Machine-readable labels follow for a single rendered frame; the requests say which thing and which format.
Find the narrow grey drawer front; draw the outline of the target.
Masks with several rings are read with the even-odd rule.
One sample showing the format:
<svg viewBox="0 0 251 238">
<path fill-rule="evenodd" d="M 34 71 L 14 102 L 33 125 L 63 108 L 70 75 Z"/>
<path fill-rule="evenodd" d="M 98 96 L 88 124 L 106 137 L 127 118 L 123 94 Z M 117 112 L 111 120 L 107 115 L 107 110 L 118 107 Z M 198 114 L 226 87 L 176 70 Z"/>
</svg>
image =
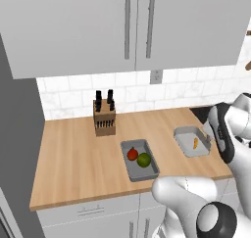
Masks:
<svg viewBox="0 0 251 238">
<path fill-rule="evenodd" d="M 160 207 L 160 204 L 155 201 L 151 192 L 140 194 L 140 209 L 147 210 Z"/>
</svg>

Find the grey fridge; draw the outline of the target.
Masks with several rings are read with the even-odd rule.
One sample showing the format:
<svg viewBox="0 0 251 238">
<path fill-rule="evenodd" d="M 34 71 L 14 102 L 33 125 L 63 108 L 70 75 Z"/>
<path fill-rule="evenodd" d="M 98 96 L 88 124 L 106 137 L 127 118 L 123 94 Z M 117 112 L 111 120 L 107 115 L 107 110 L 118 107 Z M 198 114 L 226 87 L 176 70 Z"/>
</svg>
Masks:
<svg viewBox="0 0 251 238">
<path fill-rule="evenodd" d="M 0 189 L 24 238 L 45 238 L 29 209 L 43 127 L 36 80 L 13 78 L 0 36 Z"/>
</svg>

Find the grey wall outlet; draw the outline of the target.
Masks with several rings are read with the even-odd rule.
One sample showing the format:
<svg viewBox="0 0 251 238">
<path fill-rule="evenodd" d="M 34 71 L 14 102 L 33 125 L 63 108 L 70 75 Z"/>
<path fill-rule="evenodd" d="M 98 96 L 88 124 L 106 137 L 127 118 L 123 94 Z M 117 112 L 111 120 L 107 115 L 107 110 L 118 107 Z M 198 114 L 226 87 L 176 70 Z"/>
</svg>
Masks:
<svg viewBox="0 0 251 238">
<path fill-rule="evenodd" d="M 162 70 L 154 70 L 150 72 L 150 83 L 151 84 L 161 84 L 163 79 Z"/>
</svg>

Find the grey wall cupboard door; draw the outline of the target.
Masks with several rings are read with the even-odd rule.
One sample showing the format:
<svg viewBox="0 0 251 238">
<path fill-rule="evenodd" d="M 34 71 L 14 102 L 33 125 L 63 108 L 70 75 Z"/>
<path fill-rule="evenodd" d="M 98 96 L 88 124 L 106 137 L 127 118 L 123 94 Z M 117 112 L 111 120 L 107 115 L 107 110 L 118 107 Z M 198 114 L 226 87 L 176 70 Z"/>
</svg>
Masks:
<svg viewBox="0 0 251 238">
<path fill-rule="evenodd" d="M 146 58 L 149 0 L 138 0 L 139 71 L 231 66 L 251 19 L 251 0 L 155 0 Z"/>
<path fill-rule="evenodd" d="M 14 78 L 133 71 L 137 0 L 0 0 L 0 35 Z"/>
</svg>

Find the wooden knife block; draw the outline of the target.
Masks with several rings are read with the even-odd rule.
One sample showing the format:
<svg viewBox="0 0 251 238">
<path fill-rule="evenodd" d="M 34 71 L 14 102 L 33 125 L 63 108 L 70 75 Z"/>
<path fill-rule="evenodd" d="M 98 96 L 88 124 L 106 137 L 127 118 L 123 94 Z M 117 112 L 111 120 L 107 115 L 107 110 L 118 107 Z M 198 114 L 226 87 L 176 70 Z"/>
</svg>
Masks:
<svg viewBox="0 0 251 238">
<path fill-rule="evenodd" d="M 116 134 L 116 110 L 110 110 L 106 99 L 101 100 L 99 111 L 96 110 L 96 101 L 93 101 L 93 120 L 97 137 Z"/>
</svg>

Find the grey base cupboard door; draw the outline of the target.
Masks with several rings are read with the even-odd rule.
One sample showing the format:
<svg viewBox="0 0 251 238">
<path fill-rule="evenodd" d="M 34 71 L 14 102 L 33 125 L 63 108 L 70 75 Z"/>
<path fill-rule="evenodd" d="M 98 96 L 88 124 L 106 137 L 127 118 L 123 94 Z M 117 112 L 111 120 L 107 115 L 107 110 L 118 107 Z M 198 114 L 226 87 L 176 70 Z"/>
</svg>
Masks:
<svg viewBox="0 0 251 238">
<path fill-rule="evenodd" d="M 130 221 L 133 221 L 133 238 L 136 238 L 137 212 L 44 227 L 43 231 L 46 238 L 129 238 Z"/>
<path fill-rule="evenodd" d="M 165 216 L 166 208 L 158 207 L 139 211 L 137 238 L 144 238 L 145 218 L 150 218 L 148 238 L 152 238 L 158 231 Z"/>
</svg>

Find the grey container with vegetables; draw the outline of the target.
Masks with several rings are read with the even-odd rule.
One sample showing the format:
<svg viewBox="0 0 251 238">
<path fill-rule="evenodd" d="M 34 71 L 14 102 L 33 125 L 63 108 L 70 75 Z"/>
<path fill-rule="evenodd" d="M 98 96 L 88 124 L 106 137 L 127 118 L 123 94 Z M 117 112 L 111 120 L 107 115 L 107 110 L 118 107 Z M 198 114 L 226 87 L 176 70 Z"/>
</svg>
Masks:
<svg viewBox="0 0 251 238">
<path fill-rule="evenodd" d="M 132 182 L 155 179 L 159 175 L 159 168 L 148 145 L 148 142 L 145 139 L 123 141 L 121 143 L 121 148 L 125 160 L 127 174 Z M 137 161 L 130 161 L 127 158 L 127 152 L 131 148 L 134 148 L 138 154 L 147 153 L 151 158 L 150 165 L 148 167 L 141 167 Z"/>
</svg>

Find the red tomato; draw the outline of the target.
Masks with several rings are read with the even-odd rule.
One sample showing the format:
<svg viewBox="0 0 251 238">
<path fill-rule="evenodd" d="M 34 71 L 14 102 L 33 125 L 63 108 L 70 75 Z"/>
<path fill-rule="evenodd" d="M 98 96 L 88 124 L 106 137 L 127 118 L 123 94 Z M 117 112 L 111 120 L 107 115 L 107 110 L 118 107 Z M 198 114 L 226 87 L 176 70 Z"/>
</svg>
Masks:
<svg viewBox="0 0 251 238">
<path fill-rule="evenodd" d="M 134 148 L 131 148 L 131 149 L 127 152 L 127 158 L 128 158 L 130 161 L 136 160 L 137 157 L 138 157 L 138 152 L 137 152 Z"/>
</svg>

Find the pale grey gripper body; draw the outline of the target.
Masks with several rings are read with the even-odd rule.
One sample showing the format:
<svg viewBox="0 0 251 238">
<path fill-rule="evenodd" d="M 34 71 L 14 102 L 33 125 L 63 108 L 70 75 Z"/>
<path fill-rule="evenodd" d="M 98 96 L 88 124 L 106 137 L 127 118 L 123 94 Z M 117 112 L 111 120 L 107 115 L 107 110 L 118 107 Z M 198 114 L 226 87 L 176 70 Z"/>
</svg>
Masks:
<svg viewBox="0 0 251 238">
<path fill-rule="evenodd" d="M 210 137 L 211 141 L 215 140 L 214 127 L 217 124 L 212 119 L 207 119 L 203 124 L 203 131 Z"/>
</svg>

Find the grey container with shrimp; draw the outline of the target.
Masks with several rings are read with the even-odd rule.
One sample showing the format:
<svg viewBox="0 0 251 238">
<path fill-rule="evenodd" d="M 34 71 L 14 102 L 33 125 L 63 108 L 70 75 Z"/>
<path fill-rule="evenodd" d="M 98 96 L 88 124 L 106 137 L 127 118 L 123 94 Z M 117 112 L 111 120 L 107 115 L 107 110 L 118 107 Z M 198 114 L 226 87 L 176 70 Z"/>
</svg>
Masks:
<svg viewBox="0 0 251 238">
<path fill-rule="evenodd" d="M 198 146 L 194 150 L 194 138 L 198 138 Z M 211 151 L 210 138 L 196 126 L 181 126 L 174 130 L 174 138 L 180 147 L 182 153 L 187 158 L 207 156 Z"/>
</svg>

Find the green lime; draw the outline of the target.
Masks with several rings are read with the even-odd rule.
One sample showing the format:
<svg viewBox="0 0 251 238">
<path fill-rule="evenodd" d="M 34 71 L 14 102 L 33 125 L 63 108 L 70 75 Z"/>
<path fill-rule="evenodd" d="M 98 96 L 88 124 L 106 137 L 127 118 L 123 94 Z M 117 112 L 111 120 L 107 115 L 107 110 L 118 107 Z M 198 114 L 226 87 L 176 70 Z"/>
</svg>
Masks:
<svg viewBox="0 0 251 238">
<path fill-rule="evenodd" d="M 137 164 L 140 167 L 148 167 L 151 163 L 151 156 L 147 153 L 141 153 L 137 158 Z"/>
</svg>

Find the black hob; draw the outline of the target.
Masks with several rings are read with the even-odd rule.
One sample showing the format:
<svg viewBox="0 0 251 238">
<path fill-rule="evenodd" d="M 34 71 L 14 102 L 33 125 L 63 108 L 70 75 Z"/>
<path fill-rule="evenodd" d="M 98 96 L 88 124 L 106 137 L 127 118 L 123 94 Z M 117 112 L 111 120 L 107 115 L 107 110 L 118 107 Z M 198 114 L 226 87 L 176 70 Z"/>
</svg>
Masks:
<svg viewBox="0 0 251 238">
<path fill-rule="evenodd" d="M 199 119 L 202 124 L 206 122 L 210 110 L 211 106 L 190 108 L 190 111 Z"/>
</svg>

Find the wide grey drawer front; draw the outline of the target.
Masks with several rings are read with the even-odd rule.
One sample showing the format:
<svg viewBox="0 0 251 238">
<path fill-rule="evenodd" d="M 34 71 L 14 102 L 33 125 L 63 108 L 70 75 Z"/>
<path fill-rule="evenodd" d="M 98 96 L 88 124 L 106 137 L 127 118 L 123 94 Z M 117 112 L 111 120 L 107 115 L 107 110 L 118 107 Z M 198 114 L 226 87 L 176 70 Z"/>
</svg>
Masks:
<svg viewBox="0 0 251 238">
<path fill-rule="evenodd" d="M 37 211 L 38 218 L 43 227 L 49 227 L 57 224 L 69 223 L 82 219 L 107 216 L 111 214 L 123 214 L 136 211 L 139 204 L 139 195 L 129 195 L 117 198 L 110 198 L 100 201 L 86 202 L 75 205 L 68 205 L 58 208 Z M 98 214 L 90 214 L 85 216 L 77 216 L 77 212 L 83 208 L 95 209 L 105 208 L 105 212 Z"/>
</svg>

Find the grey base cupboard front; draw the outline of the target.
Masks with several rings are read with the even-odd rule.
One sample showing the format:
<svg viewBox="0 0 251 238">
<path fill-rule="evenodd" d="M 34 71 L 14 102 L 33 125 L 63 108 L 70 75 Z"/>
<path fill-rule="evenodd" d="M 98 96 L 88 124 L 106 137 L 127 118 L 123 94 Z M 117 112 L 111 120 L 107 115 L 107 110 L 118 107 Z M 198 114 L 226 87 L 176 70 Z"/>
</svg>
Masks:
<svg viewBox="0 0 251 238">
<path fill-rule="evenodd" d="M 234 179 L 216 180 L 215 183 L 218 189 L 217 200 L 231 206 L 236 211 L 242 211 Z"/>
</svg>

